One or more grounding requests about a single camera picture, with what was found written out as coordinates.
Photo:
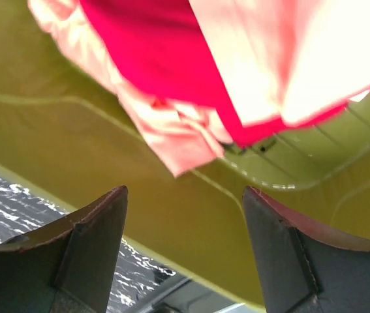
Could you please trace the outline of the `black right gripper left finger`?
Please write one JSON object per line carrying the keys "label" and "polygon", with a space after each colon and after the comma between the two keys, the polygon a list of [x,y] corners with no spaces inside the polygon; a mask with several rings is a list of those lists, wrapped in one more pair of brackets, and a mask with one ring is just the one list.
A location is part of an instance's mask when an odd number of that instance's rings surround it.
{"label": "black right gripper left finger", "polygon": [[0,244],[0,312],[105,312],[127,214],[116,187]]}

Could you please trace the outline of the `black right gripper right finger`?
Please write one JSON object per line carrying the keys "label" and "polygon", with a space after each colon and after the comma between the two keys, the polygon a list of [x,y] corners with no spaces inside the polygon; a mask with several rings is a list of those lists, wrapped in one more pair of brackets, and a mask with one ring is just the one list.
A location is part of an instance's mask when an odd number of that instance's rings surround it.
{"label": "black right gripper right finger", "polygon": [[370,312],[369,239],[251,186],[243,210],[267,312]]}

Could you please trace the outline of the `red t shirt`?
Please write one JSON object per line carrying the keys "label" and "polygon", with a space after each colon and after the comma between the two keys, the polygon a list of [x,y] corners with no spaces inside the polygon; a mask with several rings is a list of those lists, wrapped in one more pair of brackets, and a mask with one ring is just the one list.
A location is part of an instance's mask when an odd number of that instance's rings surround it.
{"label": "red t shirt", "polygon": [[370,90],[370,1],[82,1],[140,91],[214,109],[247,147]]}

